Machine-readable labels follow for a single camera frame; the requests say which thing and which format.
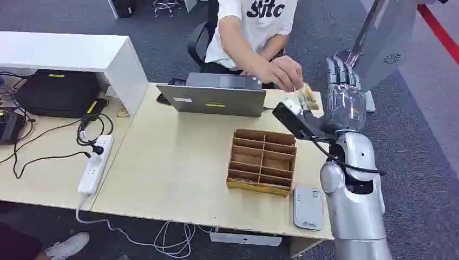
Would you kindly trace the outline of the person's right hand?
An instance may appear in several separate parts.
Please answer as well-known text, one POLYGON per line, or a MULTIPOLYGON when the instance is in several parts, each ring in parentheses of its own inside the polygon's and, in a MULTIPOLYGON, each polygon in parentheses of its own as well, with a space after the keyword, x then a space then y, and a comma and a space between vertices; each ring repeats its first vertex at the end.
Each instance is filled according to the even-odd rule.
POLYGON ((253 74, 262 83, 274 83, 286 92, 294 92, 304 85, 301 65, 289 56, 278 57, 271 62, 261 61, 253 74))

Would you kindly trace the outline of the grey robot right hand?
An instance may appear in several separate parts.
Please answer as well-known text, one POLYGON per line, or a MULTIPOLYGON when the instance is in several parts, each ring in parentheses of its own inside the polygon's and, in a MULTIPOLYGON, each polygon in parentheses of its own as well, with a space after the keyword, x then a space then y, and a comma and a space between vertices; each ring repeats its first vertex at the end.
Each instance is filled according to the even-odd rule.
POLYGON ((364 126, 366 113, 360 77, 348 63, 334 56, 325 60, 325 78, 323 115, 317 118, 304 111, 305 121, 316 134, 359 131, 364 126))

